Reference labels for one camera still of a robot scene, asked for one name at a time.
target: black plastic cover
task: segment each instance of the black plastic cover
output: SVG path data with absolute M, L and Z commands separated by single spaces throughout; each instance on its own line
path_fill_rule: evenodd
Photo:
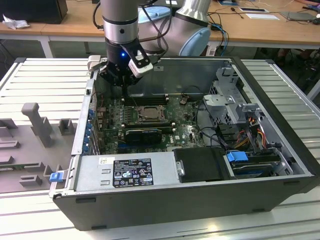
M 175 161 L 182 162 L 185 175 L 181 183 L 229 180 L 230 175 L 218 147 L 177 148 L 173 150 Z

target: blue cable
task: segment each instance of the blue cable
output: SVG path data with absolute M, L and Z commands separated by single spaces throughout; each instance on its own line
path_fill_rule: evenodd
M 225 53 L 225 50 L 227 48 L 227 34 L 226 32 L 219 26 L 219 25 L 216 25 L 216 24 L 212 24 L 212 26 L 216 27 L 217 29 L 219 29 L 221 31 L 221 33 L 223 34 L 223 37 L 224 37 L 224 46 L 223 46 L 223 50 L 222 50 L 222 53 L 221 53 L 221 56 L 224 55 Z

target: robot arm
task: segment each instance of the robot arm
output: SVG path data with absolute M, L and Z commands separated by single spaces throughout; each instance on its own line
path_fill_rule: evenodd
M 123 95 L 127 94 L 127 86 L 136 84 L 153 69 L 147 53 L 163 52 L 163 38 L 168 44 L 168 54 L 173 56 L 199 55 L 209 41 L 207 12 L 211 0 L 185 0 L 175 17 L 171 18 L 168 8 L 162 8 L 167 10 L 166 15 L 153 21 L 163 34 L 171 18 L 171 26 L 163 38 L 140 43 L 139 39 L 159 35 L 149 20 L 138 26 L 138 7 L 148 2 L 154 0 L 101 0 L 108 61 L 100 75 L 110 84 L 122 87 Z

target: power supply label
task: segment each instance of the power supply label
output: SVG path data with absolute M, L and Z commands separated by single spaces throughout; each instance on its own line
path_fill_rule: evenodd
M 115 188 L 148 186 L 154 184 L 151 159 L 130 159 L 113 161 Z

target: motherboard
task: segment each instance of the motherboard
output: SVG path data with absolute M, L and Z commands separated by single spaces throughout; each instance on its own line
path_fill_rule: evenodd
M 106 99 L 97 109 L 102 154 L 170 152 L 176 148 L 204 147 L 195 124 L 196 103 L 166 96 L 164 104 L 152 99 Z

